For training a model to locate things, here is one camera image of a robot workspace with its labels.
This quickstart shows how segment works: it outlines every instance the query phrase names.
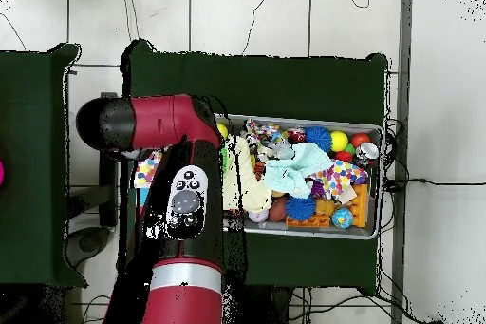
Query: blue spiky ball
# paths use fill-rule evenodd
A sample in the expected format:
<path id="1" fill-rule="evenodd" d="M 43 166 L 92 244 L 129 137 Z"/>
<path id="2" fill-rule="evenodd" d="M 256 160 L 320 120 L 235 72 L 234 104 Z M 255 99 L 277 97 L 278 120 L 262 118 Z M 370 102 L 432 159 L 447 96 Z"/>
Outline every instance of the blue spiky ball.
<path id="1" fill-rule="evenodd" d="M 332 147 L 332 138 L 330 133 L 323 127 L 306 127 L 306 141 L 315 143 L 324 152 L 329 152 Z"/>
<path id="2" fill-rule="evenodd" d="M 292 219 L 306 220 L 312 217 L 315 211 L 315 199 L 308 196 L 306 199 L 289 197 L 285 204 L 285 212 Z"/>

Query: dark green tablecloth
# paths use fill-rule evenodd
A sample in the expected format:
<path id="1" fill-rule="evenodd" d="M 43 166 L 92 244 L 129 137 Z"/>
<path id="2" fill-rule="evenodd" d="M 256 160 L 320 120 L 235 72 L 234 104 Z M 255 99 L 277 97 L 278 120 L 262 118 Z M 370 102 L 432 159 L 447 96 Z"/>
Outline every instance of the dark green tablecloth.
<path id="1" fill-rule="evenodd" d="M 386 58 L 381 54 L 365 60 L 174 54 L 158 53 L 141 40 L 123 56 L 123 90 L 134 97 L 215 95 L 231 114 L 383 125 Z M 129 216 L 134 202 L 132 190 Z M 376 238 L 248 234 L 247 241 L 248 284 L 375 291 Z"/>
<path id="2" fill-rule="evenodd" d="M 78 52 L 0 52 L 0 283 L 85 285 L 64 257 L 64 82 Z"/>

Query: metal tray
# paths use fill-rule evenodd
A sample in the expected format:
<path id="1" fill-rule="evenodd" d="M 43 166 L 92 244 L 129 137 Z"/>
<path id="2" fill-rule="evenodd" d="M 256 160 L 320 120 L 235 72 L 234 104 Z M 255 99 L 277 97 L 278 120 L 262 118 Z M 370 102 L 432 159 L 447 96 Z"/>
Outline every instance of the metal tray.
<path id="1" fill-rule="evenodd" d="M 382 127 L 373 124 L 346 124 L 335 122 L 320 122 L 311 120 L 295 120 L 295 119 L 277 119 L 270 117 L 258 117 L 258 116 L 245 116 L 245 115 L 228 115 L 226 118 L 223 115 L 216 114 L 216 121 L 221 122 L 229 127 L 234 128 L 234 133 L 239 134 L 243 128 L 244 122 L 252 118 L 258 124 L 278 124 L 283 128 L 295 128 L 295 127 L 309 127 L 309 126 L 322 126 L 329 131 L 340 130 L 345 132 L 349 138 L 359 132 L 368 134 L 370 140 L 377 145 L 380 150 L 380 157 L 376 162 L 376 165 L 370 171 L 369 183 L 368 183 L 368 196 L 367 196 L 367 215 L 366 215 L 366 227 L 357 228 L 350 226 L 347 229 L 340 229 L 335 226 L 329 226 L 328 228 L 288 228 L 285 221 L 281 222 L 269 222 L 264 221 L 260 223 L 253 222 L 250 219 L 244 220 L 244 229 L 246 232 L 258 233 L 264 235 L 286 235 L 297 237 L 317 237 L 317 238 L 346 238 L 346 239 L 372 239 L 378 234 L 378 226 L 381 218 L 381 209 L 383 201 L 383 156 L 385 151 L 385 136 Z M 227 219 L 223 220 L 223 229 L 226 231 L 230 226 L 230 222 Z"/>

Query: polka dot fabric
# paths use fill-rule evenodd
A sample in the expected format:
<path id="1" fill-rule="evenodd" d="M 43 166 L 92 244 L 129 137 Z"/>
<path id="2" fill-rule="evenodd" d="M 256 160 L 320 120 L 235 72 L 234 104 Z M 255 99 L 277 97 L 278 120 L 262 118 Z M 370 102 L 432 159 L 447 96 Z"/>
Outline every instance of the polka dot fabric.
<path id="1" fill-rule="evenodd" d="M 363 184 L 367 173 L 349 162 L 332 160 L 334 163 L 328 170 L 317 172 L 309 177 L 323 185 L 325 197 L 328 200 L 342 194 L 352 184 Z"/>
<path id="2" fill-rule="evenodd" d="M 139 162 L 137 171 L 135 172 L 135 188 L 150 188 L 161 159 L 162 153 L 160 151 L 154 151 L 145 161 Z"/>

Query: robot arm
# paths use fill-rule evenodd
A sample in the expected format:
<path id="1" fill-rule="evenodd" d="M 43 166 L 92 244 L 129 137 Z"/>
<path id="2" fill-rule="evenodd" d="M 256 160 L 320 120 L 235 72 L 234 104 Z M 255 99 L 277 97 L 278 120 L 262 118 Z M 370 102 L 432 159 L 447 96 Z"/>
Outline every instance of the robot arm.
<path id="1" fill-rule="evenodd" d="M 214 115 L 189 95 L 98 98 L 77 116 L 98 150 L 172 145 L 153 178 L 140 250 L 119 275 L 103 324 L 221 324 L 221 137 Z"/>

